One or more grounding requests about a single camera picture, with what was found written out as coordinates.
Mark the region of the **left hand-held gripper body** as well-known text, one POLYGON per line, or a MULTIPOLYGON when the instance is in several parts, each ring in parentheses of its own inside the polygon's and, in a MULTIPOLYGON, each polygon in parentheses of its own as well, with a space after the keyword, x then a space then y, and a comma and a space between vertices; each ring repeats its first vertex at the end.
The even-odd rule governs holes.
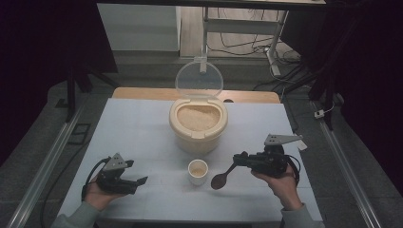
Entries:
POLYGON ((138 187, 136 181, 121 178, 126 169, 125 160, 116 153, 99 172, 96 180, 98 186, 107 193, 134 194, 138 187))

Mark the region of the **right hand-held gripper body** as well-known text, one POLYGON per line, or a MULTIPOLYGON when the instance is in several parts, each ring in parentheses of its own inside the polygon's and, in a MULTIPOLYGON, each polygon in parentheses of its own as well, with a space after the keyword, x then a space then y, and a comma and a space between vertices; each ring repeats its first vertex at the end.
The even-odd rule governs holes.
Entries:
POLYGON ((299 178, 300 162, 291 155, 286 155, 283 146, 301 140, 301 136, 273 135, 269 134, 264 142, 264 149, 258 152, 251 160, 250 168, 258 173, 272 178, 280 178, 290 165, 295 178, 299 178))

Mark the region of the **brown wooden spoon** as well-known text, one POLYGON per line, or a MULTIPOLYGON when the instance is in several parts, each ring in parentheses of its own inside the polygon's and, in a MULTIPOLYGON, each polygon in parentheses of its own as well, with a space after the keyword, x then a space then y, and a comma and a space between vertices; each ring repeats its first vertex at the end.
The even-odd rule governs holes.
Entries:
POLYGON ((227 176, 235 169, 236 165, 233 163, 227 171, 224 173, 216 175, 212 180, 211 180, 211 187, 214 190, 219 190, 221 189, 226 183, 227 183, 227 176))

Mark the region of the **white cup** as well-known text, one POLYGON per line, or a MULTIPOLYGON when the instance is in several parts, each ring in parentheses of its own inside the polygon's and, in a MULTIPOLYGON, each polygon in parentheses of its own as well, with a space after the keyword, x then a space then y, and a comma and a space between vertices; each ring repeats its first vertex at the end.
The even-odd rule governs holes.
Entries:
POLYGON ((208 165, 205 161, 203 160, 193 160, 188 164, 187 167, 187 171, 188 171, 188 178, 189 181, 194 184, 194 185, 202 185, 206 182, 207 179, 207 174, 209 171, 208 165), (205 170, 205 174, 202 177, 193 177, 190 174, 190 171, 194 168, 201 168, 205 170))

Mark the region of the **beige rice container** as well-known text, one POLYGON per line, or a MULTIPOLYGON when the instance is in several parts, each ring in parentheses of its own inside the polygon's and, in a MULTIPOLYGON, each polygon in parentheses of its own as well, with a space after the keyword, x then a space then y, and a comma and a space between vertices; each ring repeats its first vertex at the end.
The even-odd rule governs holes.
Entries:
POLYGON ((183 151, 204 156, 214 150, 228 123, 228 112, 224 103, 217 99, 179 99, 171 105, 169 111, 169 124, 177 137, 177 144, 183 151), (208 130, 192 131, 183 127, 177 117, 178 110, 184 106, 204 105, 215 107, 221 114, 219 122, 208 130))

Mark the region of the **uncooked rice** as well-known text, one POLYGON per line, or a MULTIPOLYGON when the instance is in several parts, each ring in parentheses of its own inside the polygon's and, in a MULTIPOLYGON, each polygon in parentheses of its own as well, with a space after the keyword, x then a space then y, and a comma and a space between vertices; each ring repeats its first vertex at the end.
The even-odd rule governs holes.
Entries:
POLYGON ((181 107, 177 117, 183 127, 192 131, 203 131, 215 126, 221 114, 212 106, 190 105, 181 107))

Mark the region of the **person's left hand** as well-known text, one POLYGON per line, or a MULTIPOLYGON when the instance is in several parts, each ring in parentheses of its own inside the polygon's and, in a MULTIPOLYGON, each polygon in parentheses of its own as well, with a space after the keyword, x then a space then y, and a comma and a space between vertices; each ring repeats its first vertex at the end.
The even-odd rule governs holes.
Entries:
POLYGON ((103 191, 96 180, 97 178, 94 177, 86 186, 84 201, 98 211, 103 211, 113 200, 121 198, 123 194, 112 194, 103 191))

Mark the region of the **person's right hand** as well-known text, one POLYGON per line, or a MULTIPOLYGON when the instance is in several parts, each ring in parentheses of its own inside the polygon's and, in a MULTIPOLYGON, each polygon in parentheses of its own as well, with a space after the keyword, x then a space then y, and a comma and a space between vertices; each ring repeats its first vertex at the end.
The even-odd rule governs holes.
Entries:
POLYGON ((274 195, 279 198, 280 203, 285 210, 296 211, 303 206, 297 193, 295 174, 290 165, 287 166, 286 172, 278 179, 255 171, 252 171, 251 174, 268 184, 274 195))

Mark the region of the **white table mat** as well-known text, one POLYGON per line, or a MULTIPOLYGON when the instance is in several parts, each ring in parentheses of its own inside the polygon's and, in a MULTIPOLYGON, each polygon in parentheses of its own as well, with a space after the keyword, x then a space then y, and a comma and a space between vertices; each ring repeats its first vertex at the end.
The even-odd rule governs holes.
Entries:
POLYGON ((281 204, 267 184, 247 167, 233 168, 234 155, 260 152, 270 134, 289 135, 291 126, 282 104, 227 105, 229 121, 218 147, 205 156, 213 178, 229 174, 220 190, 208 182, 193 185, 187 166, 193 157, 176 144, 168 122, 169 101, 110 99, 61 206, 71 215, 81 203, 87 175, 100 160, 120 154, 132 160, 125 180, 144 178, 136 193, 112 201, 103 219, 172 222, 270 222, 281 219, 281 204))

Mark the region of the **wooden table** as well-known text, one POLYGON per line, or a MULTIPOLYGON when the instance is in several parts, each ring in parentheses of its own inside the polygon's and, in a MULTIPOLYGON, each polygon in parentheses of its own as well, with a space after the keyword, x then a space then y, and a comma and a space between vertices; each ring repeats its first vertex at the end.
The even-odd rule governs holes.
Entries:
MULTIPOLYGON (((114 90, 112 97, 115 99, 175 101, 180 99, 181 95, 175 88, 118 87, 114 90)), ((269 91, 223 90, 217 98, 223 102, 232 101, 233 103, 280 103, 278 94, 269 91)))

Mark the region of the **clear round container lid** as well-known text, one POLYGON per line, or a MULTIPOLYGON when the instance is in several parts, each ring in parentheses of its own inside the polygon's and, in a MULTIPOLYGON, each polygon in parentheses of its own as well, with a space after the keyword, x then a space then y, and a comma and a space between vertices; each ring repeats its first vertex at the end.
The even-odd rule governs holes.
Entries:
POLYGON ((221 94, 223 78, 211 63, 194 61, 179 70, 175 87, 183 96, 212 98, 221 94))

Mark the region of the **white-legged desk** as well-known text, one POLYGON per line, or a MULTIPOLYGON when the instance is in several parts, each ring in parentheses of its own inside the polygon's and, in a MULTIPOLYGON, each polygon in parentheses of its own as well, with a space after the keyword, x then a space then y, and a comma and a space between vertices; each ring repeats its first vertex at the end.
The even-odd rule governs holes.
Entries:
POLYGON ((275 62, 274 52, 290 10, 324 10, 326 0, 96 0, 101 4, 202 7, 202 47, 201 56, 207 57, 207 34, 209 32, 264 34, 273 35, 273 43, 266 50, 266 58, 275 76, 280 72, 275 62), (213 19, 209 17, 210 8, 278 10, 277 21, 251 21, 240 19, 213 19))

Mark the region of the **white panel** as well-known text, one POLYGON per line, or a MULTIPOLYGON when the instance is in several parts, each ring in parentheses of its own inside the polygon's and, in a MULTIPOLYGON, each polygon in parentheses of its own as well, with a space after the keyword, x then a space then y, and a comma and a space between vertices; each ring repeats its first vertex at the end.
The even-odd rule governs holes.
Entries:
POLYGON ((97 7, 113 50, 180 50, 179 7, 101 3, 97 7))

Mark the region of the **black rectangular floor frame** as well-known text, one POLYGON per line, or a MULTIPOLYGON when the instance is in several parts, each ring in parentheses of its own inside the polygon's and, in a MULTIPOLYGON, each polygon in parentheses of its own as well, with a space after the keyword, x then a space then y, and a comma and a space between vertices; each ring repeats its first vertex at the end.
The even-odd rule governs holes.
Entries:
POLYGON ((90 128, 90 123, 77 123, 74 126, 67 143, 72 145, 83 145, 90 128))

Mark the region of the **aluminium rail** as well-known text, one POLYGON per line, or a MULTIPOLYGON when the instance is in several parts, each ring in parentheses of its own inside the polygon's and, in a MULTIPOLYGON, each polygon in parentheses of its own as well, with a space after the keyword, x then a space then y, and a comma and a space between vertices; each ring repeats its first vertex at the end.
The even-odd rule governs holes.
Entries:
POLYGON ((6 228, 24 228, 37 200, 48 182, 51 172, 67 144, 67 140, 74 126, 77 124, 78 119, 83 112, 83 109, 84 107, 80 105, 72 115, 70 121, 62 125, 61 130, 58 132, 56 139, 45 156, 39 170, 36 172, 28 190, 14 211, 6 228))
POLYGON ((364 191, 363 187, 358 181, 358 178, 353 170, 353 167, 350 165, 348 158, 344 154, 344 151, 336 137, 336 134, 333 130, 331 130, 328 125, 325 123, 324 118, 318 118, 320 128, 328 142, 333 155, 336 159, 336 163, 340 168, 340 172, 342 173, 344 180, 346 181, 352 196, 356 201, 356 205, 367 225, 368 228, 382 228, 382 224, 370 203, 370 200, 364 191))

